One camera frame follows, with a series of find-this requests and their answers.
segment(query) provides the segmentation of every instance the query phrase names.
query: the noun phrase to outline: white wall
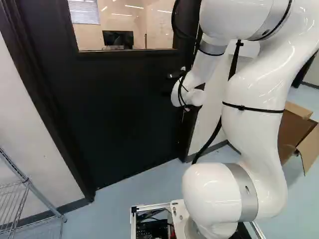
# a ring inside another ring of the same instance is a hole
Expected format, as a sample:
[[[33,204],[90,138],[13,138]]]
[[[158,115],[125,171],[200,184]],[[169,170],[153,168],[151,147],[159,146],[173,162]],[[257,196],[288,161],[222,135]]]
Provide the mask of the white wall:
[[[304,82],[319,86],[319,54],[310,66],[310,69],[304,78]]]
[[[158,0],[147,5],[146,23],[148,49],[170,49],[173,45],[173,30],[171,27],[171,13],[174,0]]]
[[[208,141],[216,128],[221,115],[222,101],[233,59],[233,55],[230,54],[234,53],[235,43],[235,40],[231,41],[212,78],[206,83],[205,91],[207,92],[207,98],[202,109],[199,111],[188,155],[197,153]],[[242,69],[251,62],[252,58],[258,55],[259,50],[260,45],[258,42],[244,41],[244,47],[240,49],[237,70]],[[211,146],[224,140],[226,140],[226,136],[223,130],[221,130]]]
[[[0,34],[0,146],[55,205],[83,194],[33,105]],[[0,184],[17,178],[0,160]],[[31,193],[22,217],[47,208]]]
[[[104,45],[101,25],[73,24],[79,51],[99,51]]]

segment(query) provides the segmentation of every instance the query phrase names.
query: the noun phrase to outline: silver joint ring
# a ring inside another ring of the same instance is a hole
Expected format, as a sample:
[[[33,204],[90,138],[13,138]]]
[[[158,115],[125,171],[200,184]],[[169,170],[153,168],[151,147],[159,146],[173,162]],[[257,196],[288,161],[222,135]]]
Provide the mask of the silver joint ring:
[[[199,49],[200,51],[208,54],[208,55],[215,55],[219,56],[225,53],[227,46],[216,46],[207,43],[206,41],[202,40],[200,42]]]
[[[289,18],[294,0],[274,1],[264,24],[247,40],[266,40],[275,35]]]
[[[225,163],[233,174],[241,196],[241,215],[239,222],[252,222],[258,214],[258,197],[253,181],[248,173],[236,163]]]

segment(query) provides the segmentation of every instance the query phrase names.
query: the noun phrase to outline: door frame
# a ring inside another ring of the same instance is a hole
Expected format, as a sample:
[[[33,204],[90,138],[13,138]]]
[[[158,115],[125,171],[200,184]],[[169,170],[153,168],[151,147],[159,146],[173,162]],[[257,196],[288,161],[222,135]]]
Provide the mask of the door frame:
[[[136,57],[149,55],[183,54],[182,59],[187,63],[192,55],[192,43],[177,39],[174,36],[173,46],[177,49],[168,50],[125,50],[125,51],[95,51],[79,52],[76,38],[70,21],[67,0],[56,0],[59,5],[60,15],[66,23],[66,31],[69,34],[70,45],[74,48],[77,57]],[[189,30],[196,32],[198,29],[198,16],[192,21]],[[0,0],[0,31],[20,74],[23,84],[29,93],[41,119],[49,131],[56,147],[70,169],[74,179],[79,185],[88,202],[93,202],[95,188],[92,176],[89,175],[88,165],[83,159],[81,148],[75,140],[75,136],[68,127],[66,117],[61,110],[58,100],[51,91],[50,86],[43,79],[45,74],[39,61],[32,41],[28,36],[28,29],[24,24],[16,0]],[[181,109],[181,127],[178,132],[177,155],[181,161],[185,161],[196,122],[198,111],[183,112]]]

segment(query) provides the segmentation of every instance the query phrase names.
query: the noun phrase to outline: cardboard box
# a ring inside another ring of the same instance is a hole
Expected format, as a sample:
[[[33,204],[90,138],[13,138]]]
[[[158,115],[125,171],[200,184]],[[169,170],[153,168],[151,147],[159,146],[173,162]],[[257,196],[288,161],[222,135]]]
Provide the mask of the cardboard box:
[[[305,175],[319,156],[319,125],[310,119],[312,114],[305,108],[287,102],[278,135],[282,165],[297,150],[302,157]]]

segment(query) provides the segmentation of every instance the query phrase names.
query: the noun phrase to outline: wall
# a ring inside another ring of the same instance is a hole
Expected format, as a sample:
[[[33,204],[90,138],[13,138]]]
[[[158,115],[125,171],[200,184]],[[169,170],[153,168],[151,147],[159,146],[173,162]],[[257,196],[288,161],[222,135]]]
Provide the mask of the wall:
[[[0,34],[0,146],[55,205],[83,198],[34,107]],[[0,160],[0,183],[17,178]],[[47,208],[31,193],[22,217]]]
[[[147,18],[145,11],[140,11],[138,13],[139,17],[134,19],[136,28],[133,28],[134,33],[134,48],[135,49],[145,49],[145,34],[147,32]]]
[[[100,25],[73,24],[79,51],[102,50],[104,40]]]
[[[158,10],[172,11],[173,5],[174,0],[159,0],[147,5],[146,23],[149,49],[172,48],[171,13]]]
[[[319,86],[319,54],[314,59],[313,64],[307,72],[304,82]]]

